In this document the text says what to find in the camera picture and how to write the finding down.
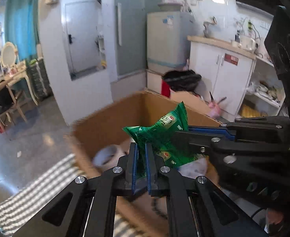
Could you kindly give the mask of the green snack bag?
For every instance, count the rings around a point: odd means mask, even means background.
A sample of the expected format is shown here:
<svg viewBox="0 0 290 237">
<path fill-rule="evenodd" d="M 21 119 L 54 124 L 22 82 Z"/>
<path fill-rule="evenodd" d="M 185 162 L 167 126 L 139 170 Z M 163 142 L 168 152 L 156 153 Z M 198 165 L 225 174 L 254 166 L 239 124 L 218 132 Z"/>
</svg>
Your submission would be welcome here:
<svg viewBox="0 0 290 237">
<path fill-rule="evenodd" d="M 204 155 L 192 151 L 182 151 L 174 143 L 174 135 L 177 131 L 188 131 L 188 117 L 183 102 L 161 117 L 150 127 L 131 126 L 123 130 L 134 140 L 138 146 L 138 174 L 146 174 L 145 144 L 152 145 L 154 154 L 163 158 L 165 165 L 178 169 L 180 166 L 195 161 Z"/>
</svg>

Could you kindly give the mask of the white tape roll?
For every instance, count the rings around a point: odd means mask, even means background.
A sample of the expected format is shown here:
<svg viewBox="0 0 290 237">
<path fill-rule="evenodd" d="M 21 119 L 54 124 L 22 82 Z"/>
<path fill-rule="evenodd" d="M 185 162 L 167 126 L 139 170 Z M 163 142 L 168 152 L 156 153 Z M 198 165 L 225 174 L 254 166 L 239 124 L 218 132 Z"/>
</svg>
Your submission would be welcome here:
<svg viewBox="0 0 290 237">
<path fill-rule="evenodd" d="M 122 156 L 125 156 L 122 148 L 112 144 L 97 152 L 92 160 L 92 165 L 99 171 L 104 172 L 117 166 L 119 158 Z"/>
</svg>

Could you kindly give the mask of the white kitchen cabinet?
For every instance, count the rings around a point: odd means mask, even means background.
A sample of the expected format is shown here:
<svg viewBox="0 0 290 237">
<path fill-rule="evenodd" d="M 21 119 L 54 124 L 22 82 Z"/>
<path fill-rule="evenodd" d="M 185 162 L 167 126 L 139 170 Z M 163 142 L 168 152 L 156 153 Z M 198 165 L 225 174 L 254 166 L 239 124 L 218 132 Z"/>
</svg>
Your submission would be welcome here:
<svg viewBox="0 0 290 237">
<path fill-rule="evenodd" d="M 200 36 L 191 42 L 189 65 L 202 76 L 197 93 L 207 102 L 224 98 L 219 104 L 222 117 L 234 121 L 254 71 L 256 56 L 230 43 Z"/>
</svg>

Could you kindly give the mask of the black bag trash bin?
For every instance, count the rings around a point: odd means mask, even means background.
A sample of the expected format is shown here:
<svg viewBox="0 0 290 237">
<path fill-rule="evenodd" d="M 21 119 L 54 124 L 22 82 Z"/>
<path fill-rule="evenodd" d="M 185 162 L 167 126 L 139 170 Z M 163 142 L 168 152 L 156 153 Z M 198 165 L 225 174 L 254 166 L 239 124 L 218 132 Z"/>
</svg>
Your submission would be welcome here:
<svg viewBox="0 0 290 237">
<path fill-rule="evenodd" d="M 202 76 L 193 70 L 168 71 L 162 76 L 161 94 L 165 97 L 171 96 L 171 91 L 195 92 Z"/>
</svg>

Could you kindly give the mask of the checkered tablecloth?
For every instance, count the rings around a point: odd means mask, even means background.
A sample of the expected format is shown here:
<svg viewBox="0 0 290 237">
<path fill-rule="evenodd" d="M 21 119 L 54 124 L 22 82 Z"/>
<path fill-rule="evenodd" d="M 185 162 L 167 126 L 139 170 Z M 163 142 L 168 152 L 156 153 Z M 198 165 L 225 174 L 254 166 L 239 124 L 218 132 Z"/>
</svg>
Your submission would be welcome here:
<svg viewBox="0 0 290 237">
<path fill-rule="evenodd" d="M 69 154 L 17 194 L 0 203 L 0 232 L 12 236 L 76 177 L 84 172 Z"/>
</svg>

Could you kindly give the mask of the white refrigerator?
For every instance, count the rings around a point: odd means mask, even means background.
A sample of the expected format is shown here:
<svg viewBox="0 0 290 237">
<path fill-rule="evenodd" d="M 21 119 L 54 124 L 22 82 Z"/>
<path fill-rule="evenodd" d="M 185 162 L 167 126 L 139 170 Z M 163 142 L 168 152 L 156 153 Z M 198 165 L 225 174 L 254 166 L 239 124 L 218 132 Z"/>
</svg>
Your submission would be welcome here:
<svg viewBox="0 0 290 237">
<path fill-rule="evenodd" d="M 194 34 L 195 19 L 189 12 L 147 14 L 148 69 L 165 74 L 185 67 L 190 54 L 187 37 Z"/>
</svg>

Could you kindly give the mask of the wooden chair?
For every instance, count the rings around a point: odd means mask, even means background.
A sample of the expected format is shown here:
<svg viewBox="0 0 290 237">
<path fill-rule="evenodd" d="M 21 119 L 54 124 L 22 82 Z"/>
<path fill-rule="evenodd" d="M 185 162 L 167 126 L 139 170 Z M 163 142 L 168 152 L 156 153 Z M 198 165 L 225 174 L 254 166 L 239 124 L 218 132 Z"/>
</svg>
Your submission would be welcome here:
<svg viewBox="0 0 290 237">
<path fill-rule="evenodd" d="M 18 111 L 22 119 L 27 122 L 27 118 L 23 113 L 19 101 L 26 98 L 24 90 L 12 90 L 8 85 L 0 86 L 0 129 L 5 132 L 5 124 L 1 117 L 9 115 L 13 111 Z"/>
</svg>

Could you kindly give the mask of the grey drawer tower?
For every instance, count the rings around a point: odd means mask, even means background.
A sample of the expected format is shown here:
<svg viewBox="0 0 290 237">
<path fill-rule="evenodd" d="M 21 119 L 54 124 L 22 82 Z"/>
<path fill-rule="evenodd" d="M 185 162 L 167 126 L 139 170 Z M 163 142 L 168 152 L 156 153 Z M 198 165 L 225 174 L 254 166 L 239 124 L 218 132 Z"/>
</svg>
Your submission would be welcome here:
<svg viewBox="0 0 290 237">
<path fill-rule="evenodd" d="M 27 68 L 33 92 L 38 100 L 46 99 L 51 95 L 51 87 L 43 59 L 34 59 Z"/>
</svg>

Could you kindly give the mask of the white dressing table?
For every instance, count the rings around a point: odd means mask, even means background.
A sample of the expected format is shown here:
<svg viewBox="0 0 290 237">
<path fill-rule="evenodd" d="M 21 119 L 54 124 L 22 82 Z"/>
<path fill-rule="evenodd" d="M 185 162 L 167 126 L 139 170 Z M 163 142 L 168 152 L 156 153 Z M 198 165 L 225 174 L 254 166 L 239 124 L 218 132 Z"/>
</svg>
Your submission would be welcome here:
<svg viewBox="0 0 290 237">
<path fill-rule="evenodd" d="M 7 72 L 5 72 L 3 74 L 3 76 L 4 76 L 4 80 L 7 81 L 9 86 L 13 86 L 17 82 L 19 82 L 20 80 L 25 79 L 27 86 L 28 86 L 30 96 L 31 96 L 33 102 L 35 103 L 35 105 L 38 106 L 38 102 L 37 102 L 35 94 L 33 92 L 30 78 L 27 74 L 27 65 L 26 65 L 26 62 L 24 60 L 22 62 L 19 62 L 17 65 L 14 66 L 14 73 L 10 73 L 10 71 L 8 70 Z"/>
</svg>

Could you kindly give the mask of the white entry door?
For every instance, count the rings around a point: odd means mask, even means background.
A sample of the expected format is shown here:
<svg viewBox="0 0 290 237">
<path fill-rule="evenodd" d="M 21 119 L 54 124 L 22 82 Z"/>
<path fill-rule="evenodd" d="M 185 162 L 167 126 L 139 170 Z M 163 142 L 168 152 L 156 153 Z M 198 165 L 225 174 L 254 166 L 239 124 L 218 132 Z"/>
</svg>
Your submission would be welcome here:
<svg viewBox="0 0 290 237">
<path fill-rule="evenodd" d="M 100 65 L 98 47 L 98 5 L 96 1 L 65 5 L 66 34 L 71 74 L 95 70 Z"/>
</svg>

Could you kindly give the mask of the oval vanity mirror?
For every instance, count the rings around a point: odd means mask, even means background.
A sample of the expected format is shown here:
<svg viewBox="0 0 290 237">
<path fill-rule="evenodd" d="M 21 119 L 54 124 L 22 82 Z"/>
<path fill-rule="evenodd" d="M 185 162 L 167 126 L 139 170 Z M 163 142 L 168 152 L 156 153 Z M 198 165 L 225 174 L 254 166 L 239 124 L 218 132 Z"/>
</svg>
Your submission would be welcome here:
<svg viewBox="0 0 290 237">
<path fill-rule="evenodd" d="M 1 50 L 1 65 L 3 67 L 12 67 L 16 64 L 18 50 L 11 42 L 6 42 Z"/>
</svg>

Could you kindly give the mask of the blue curtain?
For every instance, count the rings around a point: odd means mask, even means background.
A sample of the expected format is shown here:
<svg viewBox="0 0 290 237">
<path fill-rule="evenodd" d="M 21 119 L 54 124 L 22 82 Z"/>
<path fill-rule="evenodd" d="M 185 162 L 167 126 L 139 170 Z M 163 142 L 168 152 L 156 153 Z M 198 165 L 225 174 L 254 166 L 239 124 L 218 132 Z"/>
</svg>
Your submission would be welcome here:
<svg viewBox="0 0 290 237">
<path fill-rule="evenodd" d="M 18 48 L 21 60 L 37 58 L 38 0 L 7 0 L 4 17 L 5 41 Z"/>
</svg>

